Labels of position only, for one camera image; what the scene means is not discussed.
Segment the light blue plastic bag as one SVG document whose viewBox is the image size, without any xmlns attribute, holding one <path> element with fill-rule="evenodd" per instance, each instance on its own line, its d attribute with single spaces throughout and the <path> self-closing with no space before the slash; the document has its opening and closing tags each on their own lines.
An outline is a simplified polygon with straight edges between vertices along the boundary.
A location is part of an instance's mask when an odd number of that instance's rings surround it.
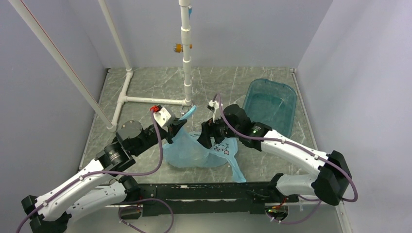
<svg viewBox="0 0 412 233">
<path fill-rule="evenodd" d="M 211 140 L 212 147 L 207 149 L 197 141 L 200 134 L 200 131 L 187 132 L 185 129 L 180 129 L 171 144 L 163 145 L 164 160 L 177 168 L 214 168 L 229 165 L 232 169 L 232 181 L 246 182 L 235 158 L 238 153 L 236 139 L 225 138 L 220 143 Z"/>
</svg>

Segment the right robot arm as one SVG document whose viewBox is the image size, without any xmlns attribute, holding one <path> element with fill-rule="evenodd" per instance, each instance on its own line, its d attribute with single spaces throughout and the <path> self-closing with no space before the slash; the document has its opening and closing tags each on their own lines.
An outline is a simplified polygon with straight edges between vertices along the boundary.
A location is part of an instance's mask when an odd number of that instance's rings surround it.
<svg viewBox="0 0 412 233">
<path fill-rule="evenodd" d="M 273 201 L 291 195 L 316 196 L 333 206 L 341 201 L 349 186 L 354 187 L 347 162 L 338 151 L 326 153 L 299 144 L 260 122 L 253 122 L 237 104 L 222 109 L 216 100 L 208 103 L 213 117 L 202 123 L 198 142 L 207 149 L 212 142 L 227 138 L 239 140 L 244 146 L 279 156 L 298 165 L 306 175 L 276 174 L 268 185 Z"/>
</svg>

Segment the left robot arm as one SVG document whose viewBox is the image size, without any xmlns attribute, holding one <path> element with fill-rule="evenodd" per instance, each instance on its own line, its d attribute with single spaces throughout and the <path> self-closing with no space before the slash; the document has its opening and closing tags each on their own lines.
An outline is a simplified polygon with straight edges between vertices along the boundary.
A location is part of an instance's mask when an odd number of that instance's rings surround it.
<svg viewBox="0 0 412 233">
<path fill-rule="evenodd" d="M 108 144 L 88 165 L 63 184 L 41 196 L 28 195 L 22 201 L 26 217 L 19 223 L 20 232 L 26 222 L 34 233 L 63 233 L 68 224 L 108 205 L 125 201 L 135 203 L 140 196 L 135 176 L 157 172 L 163 163 L 162 140 L 171 142 L 187 120 L 177 118 L 162 127 L 153 117 L 143 128 L 138 121 L 127 121 Z M 131 173 L 138 157 L 158 145 L 157 166 L 146 172 Z"/>
</svg>

